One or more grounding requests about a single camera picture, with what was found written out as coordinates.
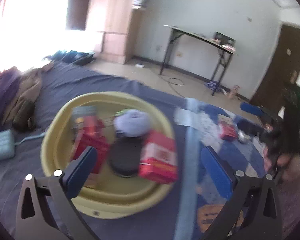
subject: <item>baseboard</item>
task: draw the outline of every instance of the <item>baseboard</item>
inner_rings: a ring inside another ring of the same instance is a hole
[[[156,65],[159,65],[159,66],[162,64],[162,62],[159,62],[159,61],[156,61],[156,60],[153,60],[153,59],[149,59],[149,58],[145,58],[145,57],[133,56],[132,58],[137,59],[137,60],[141,60],[141,61],[145,61],[145,62],[149,62],[149,63],[153,63],[153,64],[156,64]],[[182,74],[185,74],[185,75],[197,78],[197,79],[199,79],[201,81],[204,81],[204,82],[209,82],[210,81],[210,79],[207,79],[205,77],[199,76],[199,75],[197,75],[195,73],[189,72],[187,70],[184,70],[182,68],[178,68],[178,67],[173,66],[173,65],[167,65],[166,67],[167,68],[171,68],[171,69],[173,69],[175,71],[178,71],[178,72],[180,72]],[[229,88],[227,88],[225,86],[220,85],[220,87],[222,87],[226,92],[230,92],[231,91],[231,89],[229,89]],[[237,94],[237,97],[240,98],[240,99],[242,99],[242,100],[244,100],[244,101],[249,102],[249,99],[247,99],[243,95]]]

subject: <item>purple clothing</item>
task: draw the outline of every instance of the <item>purple clothing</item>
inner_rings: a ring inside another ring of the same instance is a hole
[[[21,72],[16,67],[0,73],[0,131],[3,130],[1,119],[5,109],[18,92],[20,76]]]

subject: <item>black lid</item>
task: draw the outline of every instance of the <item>black lid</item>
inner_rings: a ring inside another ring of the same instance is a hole
[[[138,174],[143,140],[140,137],[118,138],[109,150],[109,165],[121,177]]]

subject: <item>gray bedsheet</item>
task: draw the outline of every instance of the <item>gray bedsheet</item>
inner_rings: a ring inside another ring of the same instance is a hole
[[[36,102],[35,118],[38,128],[31,134],[15,134],[16,141],[28,135],[40,134],[53,120],[59,109],[69,100],[90,92],[127,92],[155,105],[170,120],[175,131],[179,178],[182,174],[186,128],[173,122],[175,107],[185,108],[186,100],[151,89],[137,81],[103,75],[86,67],[58,64],[43,75],[43,86]],[[14,235],[16,208],[24,177],[32,173],[44,176],[40,163],[42,139],[26,141],[16,147],[14,158],[0,162],[0,221]],[[102,220],[82,214],[84,220],[101,240],[172,239],[178,213],[180,179],[156,206],[126,218]],[[53,203],[53,215],[60,229],[66,232]]]

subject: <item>wooden wardrobe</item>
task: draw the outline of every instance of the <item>wooden wardrobe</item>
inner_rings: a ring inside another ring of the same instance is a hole
[[[138,35],[141,10],[133,0],[90,0],[85,30],[97,32],[95,51],[104,60],[124,64],[131,57]]]

